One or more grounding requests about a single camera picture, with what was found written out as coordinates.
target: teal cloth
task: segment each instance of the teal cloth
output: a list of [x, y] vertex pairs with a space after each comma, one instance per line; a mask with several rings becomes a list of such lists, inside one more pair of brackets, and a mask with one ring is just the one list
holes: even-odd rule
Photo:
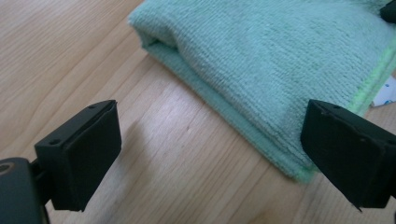
[[385, 2], [148, 0], [129, 23], [269, 161], [308, 181], [308, 100], [362, 115], [396, 64], [395, 27], [376, 13]]

